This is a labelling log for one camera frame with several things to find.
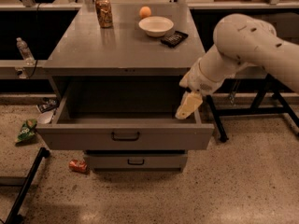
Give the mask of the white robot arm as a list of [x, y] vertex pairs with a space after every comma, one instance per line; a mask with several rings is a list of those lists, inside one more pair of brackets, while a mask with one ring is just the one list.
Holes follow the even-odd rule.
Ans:
[[299, 46], [277, 37], [274, 26], [243, 14], [221, 19], [213, 32], [213, 46], [184, 75], [179, 85], [186, 89], [176, 118], [186, 119], [228, 77], [248, 65], [299, 92]]

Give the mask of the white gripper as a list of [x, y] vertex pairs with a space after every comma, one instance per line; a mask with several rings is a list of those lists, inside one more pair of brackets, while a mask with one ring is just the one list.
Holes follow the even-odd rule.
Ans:
[[192, 92], [184, 92], [175, 115], [177, 119], [186, 119], [189, 117], [203, 103], [202, 95], [211, 95], [220, 88], [223, 83], [223, 80], [212, 81], [207, 78], [202, 73], [200, 64], [201, 58], [192, 65], [190, 70], [179, 82], [180, 87], [190, 89]]

